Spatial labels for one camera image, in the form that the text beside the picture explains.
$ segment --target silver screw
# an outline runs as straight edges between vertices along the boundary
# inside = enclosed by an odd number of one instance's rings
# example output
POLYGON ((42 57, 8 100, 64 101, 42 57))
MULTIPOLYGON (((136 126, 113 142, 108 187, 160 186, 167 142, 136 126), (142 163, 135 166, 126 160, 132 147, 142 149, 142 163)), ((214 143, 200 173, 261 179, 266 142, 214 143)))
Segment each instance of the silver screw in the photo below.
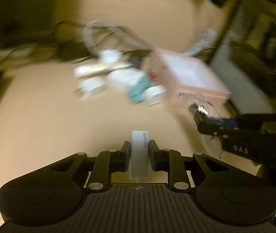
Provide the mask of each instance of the silver screw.
POLYGON ((174 187, 176 189, 185 190, 189 188, 189 185, 185 182, 177 182, 174 184, 174 187))
POLYGON ((101 188, 103 188, 103 185, 99 182, 93 182, 88 185, 88 188, 92 190, 100 190, 101 188))

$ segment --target transparent plastic wrap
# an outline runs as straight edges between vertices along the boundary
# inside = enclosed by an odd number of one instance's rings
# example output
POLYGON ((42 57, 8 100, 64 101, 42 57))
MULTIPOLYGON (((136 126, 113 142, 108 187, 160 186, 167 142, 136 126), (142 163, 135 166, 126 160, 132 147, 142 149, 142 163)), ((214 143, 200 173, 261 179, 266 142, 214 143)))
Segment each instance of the transparent plastic wrap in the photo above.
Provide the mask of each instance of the transparent plastic wrap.
MULTIPOLYGON (((206 119, 212 120, 213 123, 217 123, 219 125, 224 124, 216 109, 212 106, 212 104, 208 103, 204 99, 202 94, 192 95, 180 93, 179 97, 181 98, 184 106, 189 110, 196 128, 199 122, 206 119)), ((221 143, 216 134, 213 136, 200 134, 200 140, 210 156, 221 158, 225 153, 221 149, 221 143)))

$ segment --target pink box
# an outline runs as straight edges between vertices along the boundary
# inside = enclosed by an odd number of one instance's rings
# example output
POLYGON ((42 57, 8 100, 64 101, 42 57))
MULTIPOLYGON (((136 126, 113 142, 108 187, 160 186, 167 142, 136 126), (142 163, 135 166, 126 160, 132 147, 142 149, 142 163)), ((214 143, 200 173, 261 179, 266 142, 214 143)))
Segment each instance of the pink box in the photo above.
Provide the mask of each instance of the pink box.
POLYGON ((180 106, 179 93, 202 94, 215 108, 229 99, 230 91, 201 59, 156 48, 147 66, 166 88, 166 99, 180 106))

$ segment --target teal object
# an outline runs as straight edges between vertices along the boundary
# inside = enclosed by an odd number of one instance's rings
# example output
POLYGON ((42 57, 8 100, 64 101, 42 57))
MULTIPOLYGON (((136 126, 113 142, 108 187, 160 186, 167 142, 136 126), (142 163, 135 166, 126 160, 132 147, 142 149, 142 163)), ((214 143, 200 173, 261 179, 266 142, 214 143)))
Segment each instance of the teal object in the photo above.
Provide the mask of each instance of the teal object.
POLYGON ((152 86, 153 83, 149 81, 147 76, 141 77, 136 85, 127 88, 130 102, 134 104, 143 102, 144 91, 152 86))

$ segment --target beige tabletop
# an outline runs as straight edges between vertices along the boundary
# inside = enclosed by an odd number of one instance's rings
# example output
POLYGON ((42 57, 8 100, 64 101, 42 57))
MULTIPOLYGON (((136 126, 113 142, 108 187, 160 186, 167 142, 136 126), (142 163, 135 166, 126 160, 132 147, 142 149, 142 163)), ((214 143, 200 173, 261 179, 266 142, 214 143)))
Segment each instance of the beige tabletop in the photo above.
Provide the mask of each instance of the beige tabletop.
MULTIPOLYGON (((184 156, 206 152, 186 110, 166 103, 132 105, 126 93, 113 86, 79 99, 74 93, 76 66, 53 61, 5 73, 0 98, 0 187, 76 152, 96 156, 103 150, 120 149, 133 130, 147 130, 160 148, 175 149, 184 156)), ((225 108, 219 112, 228 116, 225 108)), ((258 170, 249 160, 232 154, 223 160, 252 174, 258 170)), ((113 174, 112 181, 128 181, 128 173, 113 174)), ((166 182, 167 174, 151 172, 149 181, 166 182)))

